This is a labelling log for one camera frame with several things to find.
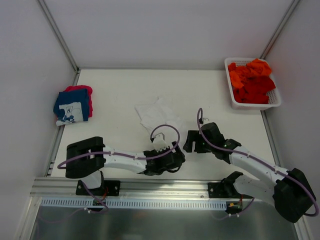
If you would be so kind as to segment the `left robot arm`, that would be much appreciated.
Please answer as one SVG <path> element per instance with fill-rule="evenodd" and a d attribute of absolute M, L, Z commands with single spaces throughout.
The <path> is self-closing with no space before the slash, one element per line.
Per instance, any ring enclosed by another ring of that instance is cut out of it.
<path fill-rule="evenodd" d="M 58 166 L 65 170 L 65 177 L 77 179 L 77 196 L 118 196 L 120 181 L 105 180 L 103 168 L 130 171 L 144 176 L 159 176 L 164 172 L 175 173 L 185 162 L 185 155 L 178 143 L 167 145 L 162 136 L 151 139 L 154 149 L 141 153 L 117 152 L 106 146 L 100 136 L 69 144 L 66 161 Z"/>

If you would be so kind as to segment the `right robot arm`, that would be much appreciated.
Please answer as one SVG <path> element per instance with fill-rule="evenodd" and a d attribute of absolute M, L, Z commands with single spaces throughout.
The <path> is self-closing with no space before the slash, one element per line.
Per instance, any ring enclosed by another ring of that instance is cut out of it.
<path fill-rule="evenodd" d="M 234 171 L 223 178 L 213 189 L 221 197 L 246 195 L 262 200 L 291 223 L 307 216 L 311 207 L 315 208 L 312 216 L 319 214 L 316 196 L 301 170 L 287 170 L 267 163 L 236 140 L 224 138 L 214 122 L 189 130 L 183 149 L 188 153 L 212 153 L 217 159 L 250 174 Z"/>

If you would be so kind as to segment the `white t-shirt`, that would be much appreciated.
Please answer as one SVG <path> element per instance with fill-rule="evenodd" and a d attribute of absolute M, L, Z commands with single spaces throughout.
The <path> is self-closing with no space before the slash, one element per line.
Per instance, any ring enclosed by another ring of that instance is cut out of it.
<path fill-rule="evenodd" d="M 181 131 L 184 123 L 174 112 L 172 105 L 163 97 L 158 97 L 154 103 L 136 104 L 135 111 L 140 117 L 140 124 L 149 134 L 159 125 L 171 125 Z"/>

